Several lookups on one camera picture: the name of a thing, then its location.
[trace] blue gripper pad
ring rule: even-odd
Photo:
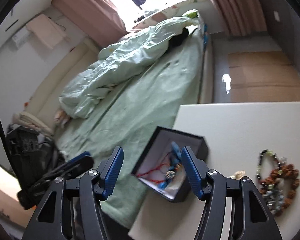
[[[181,161],[186,170],[188,181],[191,185],[193,193],[198,197],[199,200],[203,197],[201,176],[199,175],[197,168],[194,165],[194,162],[184,147],[181,151]]]
[[[119,176],[119,172],[122,167],[122,163],[123,163],[123,150],[122,148],[120,148],[108,170],[108,173],[105,176],[104,189],[102,192],[102,196],[105,199],[107,199],[113,193],[115,183],[117,182],[117,178]]]

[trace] floor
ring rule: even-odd
[[[212,46],[214,56],[214,103],[230,103],[231,89],[226,89],[229,76],[228,54],[236,52],[255,52],[281,50],[277,43],[268,35],[254,36],[249,38],[219,38],[220,35],[212,35]]]

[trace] pink towel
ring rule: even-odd
[[[32,31],[49,49],[53,49],[66,37],[66,33],[44,14],[40,14],[28,22],[26,28]]]

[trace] green bed sheet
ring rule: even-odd
[[[123,148],[124,161],[113,195],[101,207],[127,228],[146,193],[146,186],[130,173],[155,128],[171,128],[180,105],[198,102],[202,59],[203,39],[196,29],[143,73],[114,87],[87,119],[71,120],[57,140],[68,159],[89,151],[94,167],[115,146]]]

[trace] bed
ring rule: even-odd
[[[146,187],[130,172],[155,128],[171,128],[180,105],[212,101],[212,46],[208,39],[204,50],[203,30],[201,21],[179,47],[165,53],[141,74],[113,87],[88,118],[72,119],[64,130],[53,129],[62,88],[96,61],[98,50],[86,39],[52,70],[25,111],[15,116],[16,123],[30,124],[53,136],[68,159],[89,151],[95,167],[109,157],[115,146],[121,146],[122,170],[113,195],[102,203],[102,209],[127,228],[133,224],[146,193]]]

